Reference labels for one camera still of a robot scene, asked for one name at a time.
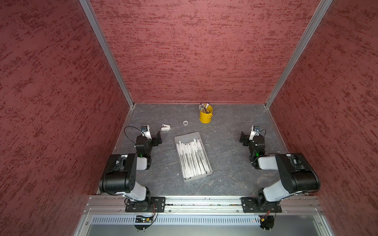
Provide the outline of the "translucent plastic storage box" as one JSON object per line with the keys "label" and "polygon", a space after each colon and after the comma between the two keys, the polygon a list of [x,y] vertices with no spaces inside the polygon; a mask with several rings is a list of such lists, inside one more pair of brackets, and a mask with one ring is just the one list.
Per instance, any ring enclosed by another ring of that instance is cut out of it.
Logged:
{"label": "translucent plastic storage box", "polygon": [[199,132],[174,138],[184,183],[212,175],[213,169]]}

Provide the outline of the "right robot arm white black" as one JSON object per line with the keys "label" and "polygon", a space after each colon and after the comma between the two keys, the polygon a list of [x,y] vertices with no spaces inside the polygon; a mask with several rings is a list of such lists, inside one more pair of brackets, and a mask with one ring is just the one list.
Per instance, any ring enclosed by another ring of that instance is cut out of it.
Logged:
{"label": "right robot arm white black", "polygon": [[253,136],[241,132],[239,142],[249,148],[249,159],[255,169],[275,170],[280,176],[277,182],[258,191],[254,200],[259,211],[269,211],[292,195],[319,191],[320,180],[303,154],[266,155],[265,137],[259,132]]}

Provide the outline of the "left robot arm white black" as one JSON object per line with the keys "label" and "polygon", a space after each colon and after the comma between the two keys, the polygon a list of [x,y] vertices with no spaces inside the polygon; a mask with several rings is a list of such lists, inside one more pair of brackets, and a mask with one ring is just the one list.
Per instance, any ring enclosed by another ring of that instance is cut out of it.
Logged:
{"label": "left robot arm white black", "polygon": [[142,133],[134,145],[136,153],[110,155],[99,181],[100,193],[122,195],[136,203],[150,203],[150,191],[136,181],[136,174],[151,167],[152,148],[161,143],[161,132],[154,137]]}

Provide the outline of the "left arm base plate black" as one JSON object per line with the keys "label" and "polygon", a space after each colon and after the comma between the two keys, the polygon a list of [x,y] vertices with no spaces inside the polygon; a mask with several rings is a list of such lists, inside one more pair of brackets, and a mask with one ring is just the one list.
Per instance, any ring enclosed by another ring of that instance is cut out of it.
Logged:
{"label": "left arm base plate black", "polygon": [[165,197],[150,197],[145,201],[130,201],[126,202],[125,212],[150,212],[162,213],[165,211],[166,198]]}

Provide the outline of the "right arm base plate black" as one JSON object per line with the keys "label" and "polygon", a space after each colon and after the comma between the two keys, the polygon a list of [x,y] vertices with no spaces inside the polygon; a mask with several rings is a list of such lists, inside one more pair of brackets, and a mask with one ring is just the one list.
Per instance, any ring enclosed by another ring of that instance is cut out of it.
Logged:
{"label": "right arm base plate black", "polygon": [[240,200],[244,213],[282,213],[280,202],[269,202],[263,197],[241,197]]}

